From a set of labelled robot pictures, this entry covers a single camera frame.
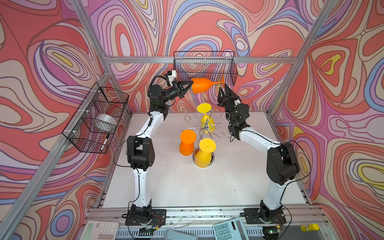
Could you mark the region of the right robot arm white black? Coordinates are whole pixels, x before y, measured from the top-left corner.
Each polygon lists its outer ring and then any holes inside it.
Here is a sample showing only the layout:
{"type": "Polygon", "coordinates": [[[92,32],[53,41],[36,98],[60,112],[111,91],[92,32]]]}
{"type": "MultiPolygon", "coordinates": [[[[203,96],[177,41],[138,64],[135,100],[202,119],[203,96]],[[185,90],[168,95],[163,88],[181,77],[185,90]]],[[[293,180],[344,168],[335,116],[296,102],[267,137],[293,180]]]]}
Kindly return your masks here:
{"type": "Polygon", "coordinates": [[[219,87],[217,97],[219,107],[225,110],[228,130],[235,139],[249,144],[266,156],[266,173],[269,177],[268,188],[255,213],[245,209],[248,218],[258,219],[265,224],[276,223],[283,214],[282,199],[289,184],[296,181],[300,166],[294,146],[291,143],[274,141],[254,130],[247,122],[249,106],[242,102],[233,90],[224,84],[219,87]]]}

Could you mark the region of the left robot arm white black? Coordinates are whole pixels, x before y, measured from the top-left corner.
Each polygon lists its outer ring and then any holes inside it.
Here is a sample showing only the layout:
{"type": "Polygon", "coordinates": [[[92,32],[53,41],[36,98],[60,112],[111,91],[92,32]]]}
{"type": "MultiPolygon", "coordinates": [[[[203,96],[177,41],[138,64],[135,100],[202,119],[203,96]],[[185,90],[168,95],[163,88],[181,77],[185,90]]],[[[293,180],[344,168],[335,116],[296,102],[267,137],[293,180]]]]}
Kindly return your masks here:
{"type": "Polygon", "coordinates": [[[127,158],[135,178],[135,199],[128,210],[126,225],[148,223],[153,218],[152,199],[148,190],[148,172],[155,162],[155,149],[152,137],[165,121],[168,102],[176,98],[182,99],[194,84],[193,81],[171,81],[165,76],[155,76],[149,85],[150,100],[149,118],[141,130],[127,138],[127,158]]]}

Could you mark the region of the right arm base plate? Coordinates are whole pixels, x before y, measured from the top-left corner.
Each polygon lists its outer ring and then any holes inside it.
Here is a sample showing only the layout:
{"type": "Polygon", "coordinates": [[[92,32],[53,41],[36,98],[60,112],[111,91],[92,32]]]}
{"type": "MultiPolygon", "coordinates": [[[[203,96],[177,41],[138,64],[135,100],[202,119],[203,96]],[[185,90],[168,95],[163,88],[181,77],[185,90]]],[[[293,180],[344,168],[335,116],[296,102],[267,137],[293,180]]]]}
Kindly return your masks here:
{"type": "Polygon", "coordinates": [[[273,211],[268,208],[245,208],[240,215],[246,218],[247,224],[284,225],[287,222],[282,208],[273,211]]]}

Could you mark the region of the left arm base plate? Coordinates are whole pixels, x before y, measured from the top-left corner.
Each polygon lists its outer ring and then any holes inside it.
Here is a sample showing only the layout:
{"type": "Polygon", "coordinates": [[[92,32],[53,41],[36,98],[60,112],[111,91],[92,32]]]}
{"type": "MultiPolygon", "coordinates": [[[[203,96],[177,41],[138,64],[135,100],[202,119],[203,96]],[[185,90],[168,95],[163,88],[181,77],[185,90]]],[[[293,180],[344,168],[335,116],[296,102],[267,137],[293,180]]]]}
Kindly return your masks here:
{"type": "Polygon", "coordinates": [[[166,209],[152,209],[151,211],[136,208],[129,210],[127,214],[123,214],[126,226],[153,226],[161,227],[166,223],[166,209]]]}

